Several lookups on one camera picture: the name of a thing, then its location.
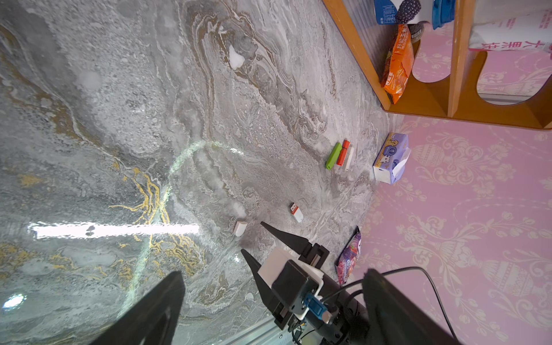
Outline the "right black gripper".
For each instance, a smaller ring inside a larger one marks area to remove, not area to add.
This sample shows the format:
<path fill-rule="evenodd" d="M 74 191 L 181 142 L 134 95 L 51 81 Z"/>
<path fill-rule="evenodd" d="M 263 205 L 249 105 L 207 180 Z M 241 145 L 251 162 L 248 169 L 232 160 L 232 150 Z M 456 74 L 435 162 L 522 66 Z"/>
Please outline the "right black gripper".
<path fill-rule="evenodd" d="M 285 244 L 287 247 L 290 247 L 291 250 L 298 254 L 297 257 L 294 257 L 291 252 L 285 250 L 289 252 L 293 258 L 321 270 L 321 266 L 328 256 L 328 251 L 324 247 L 318 244 L 312 245 L 305 237 L 300 237 L 295 234 L 280 231 L 279 229 L 274 228 L 264 221 L 262 221 L 260 224 L 267 231 L 269 231 L 270 234 L 272 234 L 283 244 Z M 276 325 L 283 330 L 293 325 L 296 321 L 302 321 L 297 319 L 291 312 L 284 309 L 283 304 L 281 304 L 280 301 L 275 297 L 268 284 L 259 274 L 259 270 L 262 267 L 261 264 L 247 250 L 241 249 L 241 253 L 253 274 L 253 278 L 260 293 L 261 300 L 267 310 L 269 310 L 269 312 L 272 314 L 273 318 L 275 319 Z M 325 283 L 324 279 L 325 274 L 323 273 L 323 287 L 320 292 L 322 297 L 323 289 L 328 286 Z"/>

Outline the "green usb drive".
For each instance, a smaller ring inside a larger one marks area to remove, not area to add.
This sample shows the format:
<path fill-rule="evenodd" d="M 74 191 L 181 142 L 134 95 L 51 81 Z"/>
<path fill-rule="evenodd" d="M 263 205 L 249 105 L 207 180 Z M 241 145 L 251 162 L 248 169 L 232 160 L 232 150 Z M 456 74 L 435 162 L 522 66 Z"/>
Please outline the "green usb drive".
<path fill-rule="evenodd" d="M 327 170 L 331 170 L 333 168 L 333 166 L 336 165 L 341 151 L 342 151 L 342 144 L 340 142 L 337 142 L 334 145 L 334 147 L 331 151 L 331 154 L 329 155 L 329 157 L 326 161 L 325 167 L 326 167 Z"/>

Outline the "purple candy bag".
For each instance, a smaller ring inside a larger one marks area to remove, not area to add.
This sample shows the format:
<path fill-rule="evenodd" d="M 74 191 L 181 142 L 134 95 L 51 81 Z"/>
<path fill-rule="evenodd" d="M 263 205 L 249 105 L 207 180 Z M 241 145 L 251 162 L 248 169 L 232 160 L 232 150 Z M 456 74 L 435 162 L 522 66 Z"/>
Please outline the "purple candy bag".
<path fill-rule="evenodd" d="M 335 262 L 338 283 L 345 285 L 350 274 L 357 263 L 361 252 L 362 234 L 359 227 L 356 227 L 348 243 L 341 251 Z"/>

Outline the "wooden shelf rack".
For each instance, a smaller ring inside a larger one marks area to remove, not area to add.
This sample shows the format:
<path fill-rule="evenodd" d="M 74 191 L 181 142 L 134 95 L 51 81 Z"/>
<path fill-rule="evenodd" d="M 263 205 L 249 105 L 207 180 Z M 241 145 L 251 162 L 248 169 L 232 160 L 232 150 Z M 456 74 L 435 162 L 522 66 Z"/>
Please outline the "wooden shelf rack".
<path fill-rule="evenodd" d="M 352 4 L 352 1 L 324 3 L 385 111 L 529 129 L 551 129 L 549 80 L 535 96 L 517 104 L 492 104 L 477 93 L 477 82 L 487 53 L 469 51 L 475 1 L 458 1 L 456 4 L 450 75 L 435 83 L 424 83 L 410 77 L 404 95 L 395 104 L 380 85 L 385 59 L 370 58 L 374 52 L 384 56 L 388 46 L 382 43 L 375 47 L 367 43 L 369 39 L 392 38 L 392 30 L 377 25 L 369 26 L 365 31 L 358 30 L 355 25 L 362 20 L 359 14 L 353 13 Z"/>

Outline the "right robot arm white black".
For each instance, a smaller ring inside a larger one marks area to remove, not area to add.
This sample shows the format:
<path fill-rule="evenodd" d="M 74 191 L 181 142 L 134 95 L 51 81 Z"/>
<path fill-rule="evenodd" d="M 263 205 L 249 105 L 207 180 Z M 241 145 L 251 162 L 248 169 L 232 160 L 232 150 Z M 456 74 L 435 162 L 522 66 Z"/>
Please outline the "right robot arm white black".
<path fill-rule="evenodd" d="M 300 326 L 307 323 L 322 344 L 458 344 L 454 329 L 444 330 L 399 291 L 389 275 L 366 271 L 360 280 L 347 278 L 360 253 L 361 233 L 354 231 L 336 260 L 338 280 L 322 271 L 326 247 L 263 222 L 262 227 L 287 246 L 271 251 L 259 263 L 247 250 L 246 260 L 264 306 L 275 324 L 301 343 Z"/>

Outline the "purple tissue box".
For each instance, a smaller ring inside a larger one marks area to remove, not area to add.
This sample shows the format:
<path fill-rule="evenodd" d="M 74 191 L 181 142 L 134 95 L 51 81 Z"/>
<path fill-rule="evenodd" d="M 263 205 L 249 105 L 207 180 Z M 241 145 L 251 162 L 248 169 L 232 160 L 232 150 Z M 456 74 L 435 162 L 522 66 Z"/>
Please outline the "purple tissue box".
<path fill-rule="evenodd" d="M 375 180 L 389 185 L 398 182 L 410 155 L 409 136 L 390 132 L 372 166 Z"/>

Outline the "orange snack bag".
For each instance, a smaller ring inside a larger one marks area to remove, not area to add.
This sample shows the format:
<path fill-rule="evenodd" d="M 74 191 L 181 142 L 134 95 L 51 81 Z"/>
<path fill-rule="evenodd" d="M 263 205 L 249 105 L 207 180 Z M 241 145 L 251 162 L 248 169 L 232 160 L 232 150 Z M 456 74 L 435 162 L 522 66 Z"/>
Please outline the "orange snack bag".
<path fill-rule="evenodd" d="M 393 104 L 405 92 L 415 60 L 411 31 L 407 24 L 399 24 L 395 41 L 389 49 L 380 82 Z"/>

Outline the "white usb cap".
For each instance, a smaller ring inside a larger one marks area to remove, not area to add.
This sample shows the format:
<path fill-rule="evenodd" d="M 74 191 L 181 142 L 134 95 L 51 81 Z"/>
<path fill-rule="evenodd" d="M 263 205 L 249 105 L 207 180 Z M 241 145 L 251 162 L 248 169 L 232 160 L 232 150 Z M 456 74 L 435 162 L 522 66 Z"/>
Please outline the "white usb cap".
<path fill-rule="evenodd" d="M 246 221 L 237 221 L 234 227 L 234 235 L 236 237 L 241 237 L 247 228 Z"/>

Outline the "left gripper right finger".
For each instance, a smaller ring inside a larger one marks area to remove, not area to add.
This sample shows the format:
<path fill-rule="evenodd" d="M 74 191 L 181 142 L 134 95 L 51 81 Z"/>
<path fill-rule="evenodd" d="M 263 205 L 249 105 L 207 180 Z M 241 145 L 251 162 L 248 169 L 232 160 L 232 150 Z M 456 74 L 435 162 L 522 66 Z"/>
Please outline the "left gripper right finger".
<path fill-rule="evenodd" d="M 458 344 L 389 280 L 370 269 L 362 280 L 368 314 L 366 344 Z"/>

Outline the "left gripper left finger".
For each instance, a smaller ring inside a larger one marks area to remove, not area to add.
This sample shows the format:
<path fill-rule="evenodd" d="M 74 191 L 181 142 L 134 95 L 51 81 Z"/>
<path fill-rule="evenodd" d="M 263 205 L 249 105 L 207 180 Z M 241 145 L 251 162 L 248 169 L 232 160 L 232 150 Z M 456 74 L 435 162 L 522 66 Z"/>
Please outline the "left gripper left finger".
<path fill-rule="evenodd" d="M 185 297 L 182 272 L 161 280 L 93 344 L 171 344 Z"/>

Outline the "blue item on shelf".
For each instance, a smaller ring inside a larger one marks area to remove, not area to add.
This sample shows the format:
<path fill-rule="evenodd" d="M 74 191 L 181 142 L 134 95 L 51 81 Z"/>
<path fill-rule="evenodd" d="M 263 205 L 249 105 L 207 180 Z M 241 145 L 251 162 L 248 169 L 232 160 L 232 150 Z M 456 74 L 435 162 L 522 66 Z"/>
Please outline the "blue item on shelf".
<path fill-rule="evenodd" d="M 374 8 L 378 24 L 397 23 L 395 15 L 397 14 L 398 9 L 391 0 L 375 0 Z"/>

